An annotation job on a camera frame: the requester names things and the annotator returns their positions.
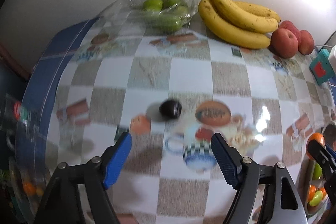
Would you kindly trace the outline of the green mango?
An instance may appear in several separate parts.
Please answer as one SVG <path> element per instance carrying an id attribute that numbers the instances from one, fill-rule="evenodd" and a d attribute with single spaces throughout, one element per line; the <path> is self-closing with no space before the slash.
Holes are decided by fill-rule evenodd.
<path id="1" fill-rule="evenodd" d="M 322 168 L 316 162 L 314 165 L 312 180 L 319 180 L 322 176 Z"/>
<path id="2" fill-rule="evenodd" d="M 309 201 L 309 205 L 311 207 L 315 207 L 317 205 L 319 205 L 319 203 L 323 200 L 323 192 L 321 190 L 317 190 L 314 195 L 313 198 Z"/>

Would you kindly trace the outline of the steel round tray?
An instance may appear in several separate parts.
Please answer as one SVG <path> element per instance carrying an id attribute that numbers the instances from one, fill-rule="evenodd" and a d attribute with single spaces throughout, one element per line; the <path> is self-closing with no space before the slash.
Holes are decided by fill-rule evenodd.
<path id="1" fill-rule="evenodd" d="M 312 134 L 306 142 L 309 158 L 303 207 L 307 219 L 316 216 L 324 206 L 335 206 L 335 123 L 327 124 L 321 133 Z"/>

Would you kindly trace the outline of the teal plastic box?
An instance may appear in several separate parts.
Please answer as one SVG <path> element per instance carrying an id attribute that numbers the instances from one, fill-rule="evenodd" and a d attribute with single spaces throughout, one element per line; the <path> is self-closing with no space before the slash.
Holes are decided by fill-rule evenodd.
<path id="1" fill-rule="evenodd" d="M 326 49 L 319 51 L 316 58 L 310 63 L 309 68 L 318 85 L 322 85 L 335 76 L 329 62 L 329 51 Z"/>

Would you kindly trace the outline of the white power adapter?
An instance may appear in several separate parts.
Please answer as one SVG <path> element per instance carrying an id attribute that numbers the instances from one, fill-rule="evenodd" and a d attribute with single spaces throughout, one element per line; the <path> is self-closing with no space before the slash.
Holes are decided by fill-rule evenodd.
<path id="1" fill-rule="evenodd" d="M 333 48 L 331 49 L 328 60 L 329 60 L 330 66 L 335 71 L 336 70 L 336 46 L 333 46 Z"/>

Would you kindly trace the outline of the lone dark plum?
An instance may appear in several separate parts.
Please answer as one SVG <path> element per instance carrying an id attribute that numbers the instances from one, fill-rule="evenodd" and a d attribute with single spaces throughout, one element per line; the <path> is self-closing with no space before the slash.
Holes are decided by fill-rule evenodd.
<path id="1" fill-rule="evenodd" d="M 182 105 L 177 100 L 167 100 L 160 105 L 159 112 L 166 119 L 178 119 L 181 116 Z"/>

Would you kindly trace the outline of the clear plastic water bottle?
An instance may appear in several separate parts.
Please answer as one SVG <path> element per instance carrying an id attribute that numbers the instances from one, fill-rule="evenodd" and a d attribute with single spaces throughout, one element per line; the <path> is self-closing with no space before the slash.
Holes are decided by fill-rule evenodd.
<path id="1" fill-rule="evenodd" d="M 29 110 L 21 101 L 6 94 L 1 103 L 1 131 L 5 133 L 5 141 L 10 151 L 15 151 L 16 137 L 23 134 L 27 139 L 39 133 L 40 118 L 36 111 Z"/>

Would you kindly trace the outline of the checkered plastic tablecloth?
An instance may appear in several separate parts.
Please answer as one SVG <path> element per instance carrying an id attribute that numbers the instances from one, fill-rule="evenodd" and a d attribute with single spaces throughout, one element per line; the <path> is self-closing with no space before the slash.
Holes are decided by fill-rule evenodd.
<path id="1" fill-rule="evenodd" d="M 334 117 L 312 56 L 282 60 L 194 31 L 127 34 L 102 19 L 60 31 L 23 97 L 39 131 L 17 137 L 18 163 L 40 182 L 82 164 L 128 131 L 133 145 L 108 196 L 139 223 L 222 223 L 234 199 L 210 149 L 219 132 L 259 164 L 282 161 L 297 185 L 305 141 Z"/>

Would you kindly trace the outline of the red apple far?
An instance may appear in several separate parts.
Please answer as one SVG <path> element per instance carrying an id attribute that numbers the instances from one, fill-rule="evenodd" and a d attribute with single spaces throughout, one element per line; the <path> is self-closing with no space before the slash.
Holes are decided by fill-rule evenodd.
<path id="1" fill-rule="evenodd" d="M 314 50 L 314 39 L 311 36 L 310 32 L 307 30 L 301 30 L 301 43 L 299 45 L 298 51 L 302 55 L 309 55 Z"/>

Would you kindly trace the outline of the red apple near bananas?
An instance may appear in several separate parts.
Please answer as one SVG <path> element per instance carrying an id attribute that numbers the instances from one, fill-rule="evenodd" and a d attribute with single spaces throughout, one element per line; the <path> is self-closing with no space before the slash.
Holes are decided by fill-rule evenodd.
<path id="1" fill-rule="evenodd" d="M 298 40 L 294 33 L 285 28 L 278 28 L 273 32 L 270 45 L 283 59 L 293 57 L 298 51 Z"/>

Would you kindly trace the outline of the yellow banana bottom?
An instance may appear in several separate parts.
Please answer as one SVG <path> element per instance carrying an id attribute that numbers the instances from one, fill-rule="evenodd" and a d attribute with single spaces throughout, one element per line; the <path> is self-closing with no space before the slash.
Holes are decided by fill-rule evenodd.
<path id="1" fill-rule="evenodd" d="M 199 2 L 198 13 L 214 35 L 230 44 L 252 50 L 268 48 L 270 45 L 267 36 L 243 30 L 222 19 L 209 0 Z"/>

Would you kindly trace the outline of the yellow banana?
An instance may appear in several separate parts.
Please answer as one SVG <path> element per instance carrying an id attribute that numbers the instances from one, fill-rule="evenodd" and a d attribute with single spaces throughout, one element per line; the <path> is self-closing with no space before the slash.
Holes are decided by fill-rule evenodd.
<path id="1" fill-rule="evenodd" d="M 233 0 L 213 0 L 213 3 L 219 14 L 244 30 L 266 34 L 278 28 L 276 19 L 251 14 L 241 9 Z"/>
<path id="2" fill-rule="evenodd" d="M 214 35 L 230 44 L 252 50 L 268 48 L 270 45 L 267 36 L 243 30 L 222 19 L 209 0 L 199 2 L 198 13 Z"/>
<path id="3" fill-rule="evenodd" d="M 278 23 L 281 22 L 281 18 L 278 15 L 278 13 L 273 11 L 272 9 L 269 9 L 269 8 L 261 6 L 261 5 L 248 3 L 248 2 L 235 1 L 235 3 L 241 9 L 243 9 L 247 12 L 250 12 L 251 14 L 254 14 L 254 15 L 257 15 L 257 16 L 274 18 L 274 19 L 277 20 Z"/>

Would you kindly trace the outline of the red apple middle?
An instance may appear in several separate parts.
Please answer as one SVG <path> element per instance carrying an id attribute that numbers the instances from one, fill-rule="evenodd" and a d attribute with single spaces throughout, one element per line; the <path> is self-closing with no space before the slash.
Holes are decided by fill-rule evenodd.
<path id="1" fill-rule="evenodd" d="M 284 20 L 283 22 L 280 23 L 279 27 L 290 30 L 297 38 L 298 44 L 301 43 L 301 32 L 290 20 Z"/>

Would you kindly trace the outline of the yellow banana middle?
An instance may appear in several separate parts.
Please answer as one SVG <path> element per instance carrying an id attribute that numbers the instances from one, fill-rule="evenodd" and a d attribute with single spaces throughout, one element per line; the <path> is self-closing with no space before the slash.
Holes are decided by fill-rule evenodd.
<path id="1" fill-rule="evenodd" d="M 278 28 L 276 19 L 251 14 L 241 9 L 233 0 L 213 0 L 213 3 L 219 14 L 244 30 L 266 34 Z"/>

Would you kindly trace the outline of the yellow banana top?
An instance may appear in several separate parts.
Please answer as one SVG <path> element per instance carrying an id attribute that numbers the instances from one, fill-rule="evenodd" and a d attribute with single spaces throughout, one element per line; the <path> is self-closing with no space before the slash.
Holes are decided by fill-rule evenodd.
<path id="1" fill-rule="evenodd" d="M 281 22 L 281 18 L 278 15 L 278 13 L 273 11 L 272 9 L 269 9 L 269 8 L 261 6 L 261 5 L 248 3 L 248 2 L 235 1 L 235 3 L 241 9 L 243 9 L 247 12 L 250 12 L 251 14 L 254 14 L 254 15 L 257 15 L 257 16 L 274 18 L 274 19 L 277 20 L 278 23 Z"/>

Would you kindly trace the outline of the clear tray of green fruit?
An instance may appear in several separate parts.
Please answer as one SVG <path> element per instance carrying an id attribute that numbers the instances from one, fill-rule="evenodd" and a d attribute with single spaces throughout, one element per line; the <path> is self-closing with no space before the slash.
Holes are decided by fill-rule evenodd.
<path id="1" fill-rule="evenodd" d="M 125 35 L 165 35 L 188 27 L 195 0 L 118 0 L 106 17 Z"/>

